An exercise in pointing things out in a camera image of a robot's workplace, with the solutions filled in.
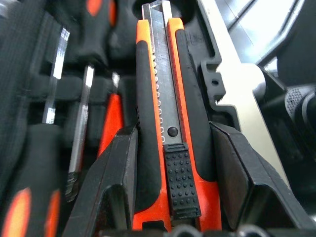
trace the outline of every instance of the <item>screwdriver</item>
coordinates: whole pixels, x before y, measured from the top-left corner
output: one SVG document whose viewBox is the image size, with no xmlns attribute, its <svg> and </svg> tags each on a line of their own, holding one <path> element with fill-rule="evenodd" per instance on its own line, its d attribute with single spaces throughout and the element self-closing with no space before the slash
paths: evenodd
<svg viewBox="0 0 316 237">
<path fill-rule="evenodd" d="M 79 191 L 78 178 L 81 171 L 88 100 L 92 85 L 94 66 L 108 66 L 106 40 L 116 20 L 116 5 L 113 0 L 86 0 L 83 11 L 83 35 L 79 60 L 88 64 L 85 69 L 81 103 L 78 112 L 75 138 L 68 171 L 66 199 L 73 201 Z"/>
<path fill-rule="evenodd" d="M 112 73 L 114 91 L 109 98 L 98 157 L 105 151 L 105 149 L 115 137 L 116 133 L 124 126 L 122 101 L 121 97 L 118 95 L 119 79 L 120 77 L 117 73 Z"/>
<path fill-rule="evenodd" d="M 55 94 L 69 35 L 63 28 L 49 80 L 43 123 L 28 128 L 24 164 L 13 181 L 14 196 L 6 213 L 2 237 L 54 237 L 57 232 L 61 199 L 58 175 L 61 128 L 54 125 Z"/>
</svg>

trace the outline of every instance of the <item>orange handle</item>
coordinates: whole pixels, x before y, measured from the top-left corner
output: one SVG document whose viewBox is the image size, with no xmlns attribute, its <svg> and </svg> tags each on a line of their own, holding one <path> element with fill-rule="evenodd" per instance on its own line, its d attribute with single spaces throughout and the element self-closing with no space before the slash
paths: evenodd
<svg viewBox="0 0 316 237">
<path fill-rule="evenodd" d="M 121 98 L 117 94 L 111 94 L 105 116 L 98 157 L 105 151 L 116 133 L 123 128 L 123 126 L 124 119 Z"/>
</svg>

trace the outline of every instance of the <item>screwdriver handle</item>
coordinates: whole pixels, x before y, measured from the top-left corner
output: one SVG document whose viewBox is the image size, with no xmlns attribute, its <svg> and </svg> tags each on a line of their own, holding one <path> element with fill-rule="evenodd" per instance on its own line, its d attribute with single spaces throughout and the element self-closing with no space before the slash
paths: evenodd
<svg viewBox="0 0 316 237">
<path fill-rule="evenodd" d="M 59 208 L 59 142 L 56 125 L 30 126 L 23 166 L 13 180 L 2 237 L 56 236 Z"/>
<path fill-rule="evenodd" d="M 78 57 L 81 62 L 108 66 L 107 38 L 115 24 L 114 0 L 86 0 L 82 16 L 82 42 Z"/>
<path fill-rule="evenodd" d="M 108 109 L 105 115 L 98 157 L 105 151 L 116 133 L 123 128 L 123 126 L 124 121 L 121 97 L 118 94 L 113 93 L 110 95 Z"/>
</svg>

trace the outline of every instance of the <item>black screwdriver handle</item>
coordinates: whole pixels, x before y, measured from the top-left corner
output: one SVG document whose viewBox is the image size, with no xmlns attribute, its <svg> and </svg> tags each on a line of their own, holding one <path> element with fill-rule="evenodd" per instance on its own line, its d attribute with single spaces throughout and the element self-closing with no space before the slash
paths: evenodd
<svg viewBox="0 0 316 237">
<path fill-rule="evenodd" d="M 81 62 L 108 66 L 107 39 L 115 24 L 115 15 L 114 0 L 86 0 L 78 55 Z"/>
<path fill-rule="evenodd" d="M 22 166 L 10 189 L 12 200 L 1 236 L 56 235 L 61 199 L 60 135 L 56 125 L 30 126 Z"/>
</svg>

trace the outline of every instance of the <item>black plastic tool case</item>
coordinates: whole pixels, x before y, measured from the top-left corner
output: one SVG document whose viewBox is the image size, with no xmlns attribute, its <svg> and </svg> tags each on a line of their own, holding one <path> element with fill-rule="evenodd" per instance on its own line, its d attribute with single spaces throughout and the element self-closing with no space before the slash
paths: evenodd
<svg viewBox="0 0 316 237">
<path fill-rule="evenodd" d="M 85 67 L 76 56 L 81 34 L 80 11 L 84 2 L 77 0 L 75 4 L 73 0 L 24 0 L 10 12 L 9 20 L 1 19 L 1 218 L 4 217 L 12 198 L 10 187 L 14 184 L 15 174 L 23 169 L 23 160 L 20 158 L 23 156 L 28 126 L 41 122 L 54 50 L 62 27 L 70 31 L 70 41 L 62 79 L 58 82 L 55 124 L 61 126 L 63 131 L 60 137 L 62 155 L 56 162 L 59 167 L 60 187 L 64 193 Z M 113 91 L 111 80 L 113 71 L 120 75 L 118 93 L 122 97 L 125 126 L 125 130 L 120 134 L 121 142 L 127 139 L 129 133 L 131 137 L 136 136 L 135 130 L 132 129 L 137 124 L 136 24 L 138 19 L 142 18 L 141 5 L 148 2 L 151 1 L 118 1 L 117 23 L 105 42 L 109 49 L 107 52 L 109 67 L 96 67 L 91 88 L 82 165 L 84 175 L 97 158 L 107 100 Z M 185 25 L 189 60 L 197 77 L 197 87 L 194 90 L 197 90 L 201 96 L 201 107 L 206 109 L 208 120 L 239 130 L 234 108 L 217 107 L 215 104 L 215 101 L 220 100 L 225 94 L 221 76 L 215 73 L 221 63 L 221 57 L 201 2 L 199 0 L 170 2 L 173 17 L 181 17 Z M 215 175 L 214 166 L 213 176 L 207 179 L 216 179 Z M 72 208 L 73 203 L 66 203 L 65 197 L 62 196 L 58 235 L 61 235 Z"/>
</svg>

